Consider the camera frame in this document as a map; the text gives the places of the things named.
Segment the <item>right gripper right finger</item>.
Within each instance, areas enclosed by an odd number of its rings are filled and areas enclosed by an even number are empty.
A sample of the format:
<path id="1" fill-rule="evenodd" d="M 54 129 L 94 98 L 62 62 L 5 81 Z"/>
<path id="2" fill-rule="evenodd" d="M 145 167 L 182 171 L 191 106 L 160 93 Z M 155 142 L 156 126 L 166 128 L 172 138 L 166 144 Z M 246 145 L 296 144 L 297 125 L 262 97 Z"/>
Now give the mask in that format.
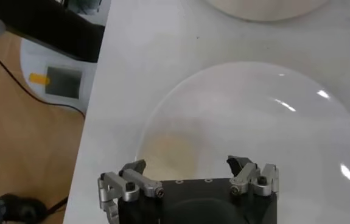
<path id="1" fill-rule="evenodd" d="M 266 164 L 261 169 L 249 158 L 232 155 L 226 162 L 233 174 L 229 179 L 231 195 L 251 193 L 261 197 L 279 196 L 279 169 L 276 165 Z"/>

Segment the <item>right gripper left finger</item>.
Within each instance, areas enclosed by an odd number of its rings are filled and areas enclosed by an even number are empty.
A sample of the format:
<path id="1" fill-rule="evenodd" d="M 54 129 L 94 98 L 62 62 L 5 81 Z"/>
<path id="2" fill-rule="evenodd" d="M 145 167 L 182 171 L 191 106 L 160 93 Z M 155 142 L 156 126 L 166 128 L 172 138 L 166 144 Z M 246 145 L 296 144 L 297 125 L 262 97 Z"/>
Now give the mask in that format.
<path id="1" fill-rule="evenodd" d="M 97 179 L 99 206 L 107 215 L 108 223 L 119 223 L 119 209 L 115 202 L 138 200 L 141 196 L 154 199 L 164 197 L 163 184 L 143 176 L 146 161 L 143 159 L 127 163 L 118 172 L 102 173 Z"/>

